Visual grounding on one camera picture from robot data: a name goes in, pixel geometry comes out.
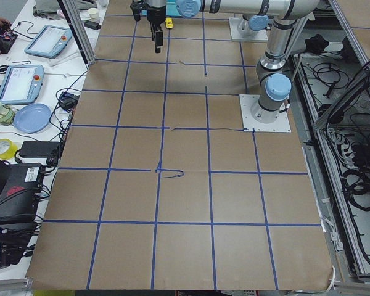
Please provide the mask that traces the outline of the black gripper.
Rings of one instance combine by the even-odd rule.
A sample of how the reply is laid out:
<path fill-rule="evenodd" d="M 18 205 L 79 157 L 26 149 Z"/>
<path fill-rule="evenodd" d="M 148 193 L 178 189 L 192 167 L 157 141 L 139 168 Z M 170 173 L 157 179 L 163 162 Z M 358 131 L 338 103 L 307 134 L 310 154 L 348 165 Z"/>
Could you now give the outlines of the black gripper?
<path fill-rule="evenodd" d="M 167 12 L 166 0 L 138 0 L 132 1 L 130 4 L 133 17 L 136 22 L 141 20 L 141 12 L 147 12 L 147 20 L 151 23 L 151 40 L 155 44 L 155 53 L 161 53 L 161 47 L 163 46 L 163 31 L 161 25 L 165 22 Z"/>

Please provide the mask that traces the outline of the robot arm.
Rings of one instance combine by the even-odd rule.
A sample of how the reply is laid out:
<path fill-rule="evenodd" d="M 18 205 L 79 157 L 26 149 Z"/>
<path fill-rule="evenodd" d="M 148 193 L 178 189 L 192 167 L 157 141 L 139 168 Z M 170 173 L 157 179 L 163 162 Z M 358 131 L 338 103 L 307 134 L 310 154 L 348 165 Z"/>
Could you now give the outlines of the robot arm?
<path fill-rule="evenodd" d="M 261 42 L 265 34 L 266 49 L 257 63 L 261 87 L 258 109 L 277 112 L 288 98 L 292 84 L 281 70 L 290 45 L 297 39 L 307 17 L 317 1 L 176 1 L 178 14 L 193 18 L 200 12 L 209 14 L 241 13 L 230 18 L 231 38 L 234 41 Z"/>

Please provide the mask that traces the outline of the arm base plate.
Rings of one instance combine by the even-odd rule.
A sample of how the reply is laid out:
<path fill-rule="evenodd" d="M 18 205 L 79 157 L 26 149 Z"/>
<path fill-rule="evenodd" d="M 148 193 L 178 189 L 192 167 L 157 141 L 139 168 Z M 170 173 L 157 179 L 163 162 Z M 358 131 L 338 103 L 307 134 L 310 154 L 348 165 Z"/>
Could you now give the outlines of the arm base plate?
<path fill-rule="evenodd" d="M 259 95 L 240 94 L 243 130 L 256 133 L 290 133 L 291 127 L 284 104 L 276 111 L 266 111 L 259 105 Z"/>
<path fill-rule="evenodd" d="M 231 40 L 237 42 L 267 43 L 266 27 L 269 18 L 267 15 L 254 15 L 248 20 L 244 17 L 230 17 L 229 28 Z"/>

